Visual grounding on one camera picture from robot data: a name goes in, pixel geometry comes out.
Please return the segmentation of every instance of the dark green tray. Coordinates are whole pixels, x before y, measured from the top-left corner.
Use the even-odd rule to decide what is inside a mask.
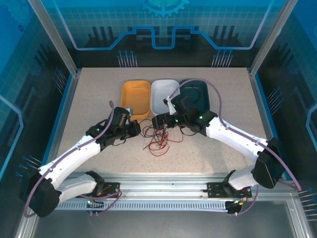
[[[180,93],[190,97],[199,111],[210,110],[207,84],[202,81],[191,81],[180,88]]]

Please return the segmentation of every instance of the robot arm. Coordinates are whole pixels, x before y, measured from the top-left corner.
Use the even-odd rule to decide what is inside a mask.
[[[152,119],[156,129],[163,129],[164,124],[167,124],[167,127],[188,127],[192,132],[214,138],[240,151],[254,163],[243,170],[231,171],[228,174],[223,182],[223,186],[228,188],[228,196],[232,195],[234,191],[256,184],[266,188],[275,187],[285,169],[268,151],[259,146],[259,143],[280,154],[282,146],[278,139],[273,138],[271,141],[267,141],[248,134],[225,121],[223,121],[226,125],[224,126],[216,113],[209,110],[200,112],[190,98],[184,94],[177,95],[173,99],[167,97],[164,103],[169,107],[170,112]],[[256,143],[243,135],[253,138]]]
[[[51,213],[59,203],[81,194],[98,196],[104,190],[104,180],[93,171],[86,172],[78,178],[64,180],[85,161],[103,151],[109,145],[113,145],[115,140],[125,141],[140,134],[141,129],[137,121],[130,121],[131,114],[126,109],[115,108],[108,130],[97,140],[86,144],[101,134],[109,119],[92,126],[80,141],[57,159],[41,166],[38,170],[28,169],[22,179],[19,197],[26,202],[31,189],[48,170],[51,172],[39,183],[29,204],[29,207],[39,217]],[[54,169],[51,169],[52,165],[74,148],[78,149],[64,157],[56,164]]]

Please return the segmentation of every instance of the plastic bin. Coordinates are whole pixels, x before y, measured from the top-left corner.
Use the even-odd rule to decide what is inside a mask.
[[[133,109],[132,120],[145,119],[150,114],[151,86],[144,80],[126,82],[122,87],[121,107]]]
[[[199,111],[210,110],[208,87],[205,82],[191,81],[180,87],[180,93],[186,94],[193,101]]]
[[[155,116],[168,113],[169,109],[164,104],[163,99],[170,96],[179,86],[179,83],[173,79],[160,79],[151,85],[151,110]]]

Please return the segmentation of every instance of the white tray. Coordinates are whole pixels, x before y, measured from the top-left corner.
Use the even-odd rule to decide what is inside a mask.
[[[164,104],[163,99],[170,96],[179,86],[179,83],[173,79],[160,79],[151,85],[151,111],[153,114],[159,115],[168,113],[168,107]],[[173,97],[179,95],[179,89]]]

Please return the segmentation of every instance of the beige work surface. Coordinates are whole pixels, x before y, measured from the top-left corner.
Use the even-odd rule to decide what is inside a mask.
[[[83,68],[59,147],[58,155],[72,147],[91,126],[108,118],[109,100],[120,106],[122,85],[128,80],[205,78],[220,91],[223,118],[250,134],[265,137],[257,103],[245,68]],[[218,98],[208,88],[211,110],[218,114]],[[178,128],[170,139],[181,139]],[[120,146],[109,146],[76,171],[97,173],[223,173],[242,169],[251,162],[231,147],[200,134],[185,136],[182,143],[170,142],[160,157],[143,148],[149,138],[137,136]]]

